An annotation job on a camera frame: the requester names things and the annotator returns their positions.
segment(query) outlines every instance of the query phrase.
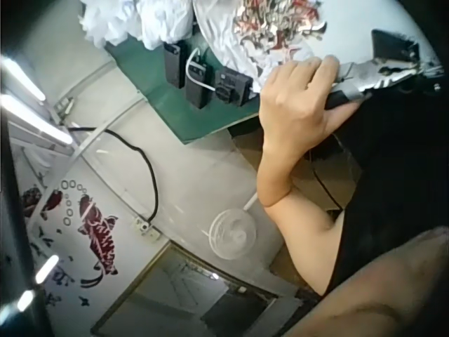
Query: black shirt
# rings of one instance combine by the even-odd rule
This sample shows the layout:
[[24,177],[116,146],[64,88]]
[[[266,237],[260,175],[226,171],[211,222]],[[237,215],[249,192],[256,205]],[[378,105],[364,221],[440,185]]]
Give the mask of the black shirt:
[[372,102],[337,137],[363,168],[345,211],[331,292],[419,233],[449,224],[449,118],[425,96]]

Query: black cable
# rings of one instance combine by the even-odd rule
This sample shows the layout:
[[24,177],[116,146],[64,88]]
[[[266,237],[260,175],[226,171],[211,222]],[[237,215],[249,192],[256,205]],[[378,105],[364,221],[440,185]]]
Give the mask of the black cable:
[[[83,127],[79,127],[79,128],[68,128],[68,130],[71,131],[71,132],[79,132],[79,131],[87,131],[87,132],[89,132],[89,131],[94,131],[95,129],[96,128],[91,128],[91,127],[87,127],[87,126],[83,126]],[[139,152],[140,156],[142,156],[143,160],[145,160],[145,163],[147,164],[149,172],[150,172],[150,174],[152,176],[152,183],[153,183],[153,189],[154,189],[154,210],[153,210],[153,213],[147,219],[147,222],[150,223],[156,217],[157,210],[159,208],[159,193],[158,193],[158,190],[157,190],[156,176],[154,175],[154,170],[153,170],[152,163],[150,163],[150,161],[147,158],[147,155],[145,154],[145,152],[143,152],[143,150],[140,147],[131,145],[126,140],[124,140],[118,133],[115,133],[115,132],[113,132],[113,131],[111,131],[109,129],[106,129],[105,133],[108,133],[111,136],[114,136],[115,138],[120,140],[124,145],[126,145],[127,147],[129,147],[133,151]]]
[[321,185],[321,187],[325,190],[326,194],[332,199],[333,203],[336,205],[336,207],[338,207],[338,209],[340,211],[343,211],[343,208],[340,206],[340,204],[338,204],[337,200],[335,200],[335,198],[332,196],[332,194],[329,192],[328,188],[324,185],[324,183],[321,181],[321,179],[318,177],[318,174],[315,171],[315,167],[314,167],[314,162],[313,159],[311,157],[311,151],[309,151],[309,162],[310,162],[310,167],[311,167],[311,171],[314,174],[315,179],[318,180],[319,184]]

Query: white fabric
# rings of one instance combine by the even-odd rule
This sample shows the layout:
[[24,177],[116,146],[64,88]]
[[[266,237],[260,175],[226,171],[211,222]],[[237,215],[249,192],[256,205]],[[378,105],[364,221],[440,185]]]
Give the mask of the white fabric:
[[142,41],[153,50],[162,42],[174,44],[192,35],[192,0],[140,0]]
[[174,44],[192,35],[192,0],[81,0],[86,4],[80,19],[86,38],[98,48],[115,46],[128,34],[153,50],[162,42]]
[[141,38],[142,25],[133,0],[81,0],[86,4],[80,19],[86,38],[101,48],[106,42],[115,46],[128,34]]

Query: green table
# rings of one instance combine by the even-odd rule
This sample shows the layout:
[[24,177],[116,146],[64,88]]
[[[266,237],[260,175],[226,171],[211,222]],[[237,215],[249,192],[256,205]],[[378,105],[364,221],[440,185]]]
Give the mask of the green table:
[[[206,51],[204,60],[214,71],[222,67],[200,33],[186,40],[186,43],[189,54],[196,47],[203,53]],[[258,97],[243,107],[236,107],[224,104],[212,94],[203,109],[191,105],[185,99],[183,88],[177,89],[166,81],[162,46],[149,51],[142,42],[129,37],[118,46],[108,46],[107,51],[184,144],[257,115],[260,104]]]

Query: black power adapter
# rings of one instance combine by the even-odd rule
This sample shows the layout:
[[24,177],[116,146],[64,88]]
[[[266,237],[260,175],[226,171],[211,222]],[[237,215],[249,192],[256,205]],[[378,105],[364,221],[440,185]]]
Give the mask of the black power adapter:
[[163,59],[167,82],[176,88],[182,88],[185,83],[186,48],[184,44],[163,44]]
[[223,67],[215,73],[215,95],[225,103],[238,107],[249,101],[253,79],[240,72]]
[[[189,75],[200,83],[206,83],[208,80],[209,66],[201,62],[200,57],[196,56],[189,64]],[[194,83],[187,77],[185,84],[186,99],[193,106],[202,109],[208,102],[208,89]]]

